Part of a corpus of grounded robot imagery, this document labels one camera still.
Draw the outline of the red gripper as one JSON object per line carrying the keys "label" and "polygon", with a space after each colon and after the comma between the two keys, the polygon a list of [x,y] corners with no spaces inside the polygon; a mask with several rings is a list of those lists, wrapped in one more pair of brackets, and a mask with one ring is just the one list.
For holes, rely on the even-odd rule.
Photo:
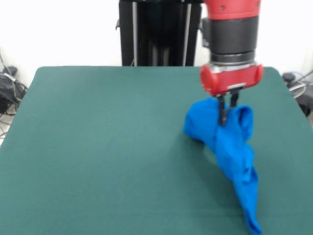
{"label": "red gripper", "polygon": [[[208,65],[200,69],[200,81],[203,89],[211,95],[218,96],[219,102],[219,125],[225,126],[226,109],[223,94],[237,88],[249,88],[260,83],[264,73],[262,65],[250,66],[239,70],[213,72]],[[239,92],[232,92],[230,108],[237,106]]]}

